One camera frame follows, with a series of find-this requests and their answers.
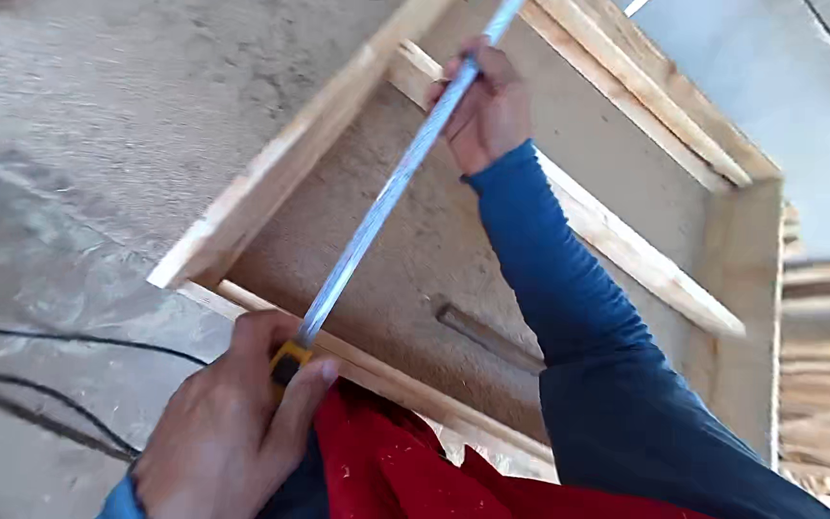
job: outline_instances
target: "wooden crate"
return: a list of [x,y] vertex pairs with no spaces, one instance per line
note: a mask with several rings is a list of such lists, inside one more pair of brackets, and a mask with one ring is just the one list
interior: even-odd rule
[[[388,80],[421,103],[440,66],[413,41],[454,3],[408,0],[271,140],[169,251],[149,281],[235,318],[272,309],[228,279],[233,265]],[[521,17],[668,156],[713,193],[697,281],[541,151],[573,230],[699,329],[684,374],[708,406],[768,461],[775,458],[782,198],[777,167],[610,0],[533,0]],[[547,445],[490,419],[329,333],[317,353],[342,376],[468,441],[552,461]]]

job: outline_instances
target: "wooden frame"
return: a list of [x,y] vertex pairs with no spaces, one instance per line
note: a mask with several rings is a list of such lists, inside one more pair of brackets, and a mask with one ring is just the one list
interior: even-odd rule
[[[226,280],[227,271],[351,124],[382,78],[387,77],[410,99],[421,101],[424,89],[438,77],[440,68],[412,41],[430,29],[453,1],[408,0],[399,7],[294,122],[252,160],[246,173],[213,202],[148,280],[160,287],[177,288],[231,319],[246,310],[272,309],[271,303]],[[774,232],[772,229],[779,229],[777,168],[693,84],[673,70],[673,64],[610,0],[533,0],[525,4],[521,16],[688,173],[711,191],[728,197],[726,200],[731,202],[727,202],[727,207],[737,206],[736,210],[722,211],[708,221],[708,235],[716,235],[716,225],[727,229],[722,238],[708,242],[702,268],[702,272],[708,272],[703,274],[704,280],[710,282],[707,287],[720,298],[717,299],[538,153],[574,230],[673,309],[709,334],[720,337],[713,342],[718,355],[705,358],[706,362],[694,372],[698,378],[711,372],[704,377],[711,382],[703,384],[702,389],[713,407],[714,395],[706,391],[720,385],[728,388],[721,384],[723,379],[739,378],[726,365],[726,355],[720,352],[732,349],[743,352],[743,357],[764,357],[772,348],[777,349],[778,296],[772,298],[768,288],[777,284],[781,259],[779,242],[765,241]],[[765,179],[773,180],[725,195],[733,185],[748,186]],[[752,216],[742,216],[743,210]],[[743,264],[737,252],[718,254],[720,247],[726,251],[750,247],[756,254],[749,255],[750,264]],[[723,278],[730,281],[732,275],[739,276],[742,283],[736,285],[746,292],[733,292],[721,283]],[[743,322],[724,304],[740,314],[751,312],[750,316],[741,314],[743,319],[751,318]],[[459,432],[469,441],[552,461],[547,446],[415,381],[337,337],[320,333],[315,348],[318,354],[341,358],[343,376]],[[767,370],[771,362],[766,358],[763,377],[776,376],[776,367]],[[771,384],[762,383],[764,387]],[[731,403],[725,401],[720,406],[727,404]],[[759,426],[756,420],[757,416],[767,417],[771,406],[750,409],[747,414],[755,420],[740,421],[744,410],[735,409],[734,422],[725,417],[724,421],[738,424],[733,429],[746,437],[756,436],[755,431],[749,431],[751,428],[764,429],[762,436],[774,433],[764,424]],[[752,439],[749,442],[758,448]]]

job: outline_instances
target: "human hand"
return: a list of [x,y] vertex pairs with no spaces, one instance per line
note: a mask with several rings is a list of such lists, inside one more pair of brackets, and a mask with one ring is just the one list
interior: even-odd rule
[[276,311],[239,316],[226,353],[171,396],[133,471],[150,519],[251,519],[299,466],[339,363],[304,366],[278,407],[269,361],[298,325]]
[[444,66],[448,80],[428,89],[428,104],[441,98],[450,78],[456,76],[465,56],[471,54],[479,75],[454,110],[444,135],[457,165],[476,174],[533,135],[530,99],[523,79],[508,57],[489,46],[485,36],[465,41],[460,55]]

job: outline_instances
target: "gray ground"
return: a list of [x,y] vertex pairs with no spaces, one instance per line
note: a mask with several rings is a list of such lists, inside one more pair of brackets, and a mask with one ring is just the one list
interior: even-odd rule
[[[213,359],[230,323],[144,280],[151,262],[0,179],[0,326],[82,331],[151,342]],[[75,398],[142,449],[165,402],[195,367],[150,352],[0,337],[0,372]],[[85,422],[45,399],[32,407]],[[121,462],[0,412],[0,517],[86,517],[120,478]]]

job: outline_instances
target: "blue long-sleeve shirt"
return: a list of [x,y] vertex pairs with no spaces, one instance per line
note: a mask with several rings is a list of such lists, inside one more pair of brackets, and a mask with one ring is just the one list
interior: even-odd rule
[[[501,273],[547,369],[543,418],[563,484],[668,501],[720,519],[830,517],[713,417],[669,367],[623,291],[574,237],[528,140],[466,177]],[[103,517],[140,517],[125,478]],[[266,517],[327,517],[316,434]]]

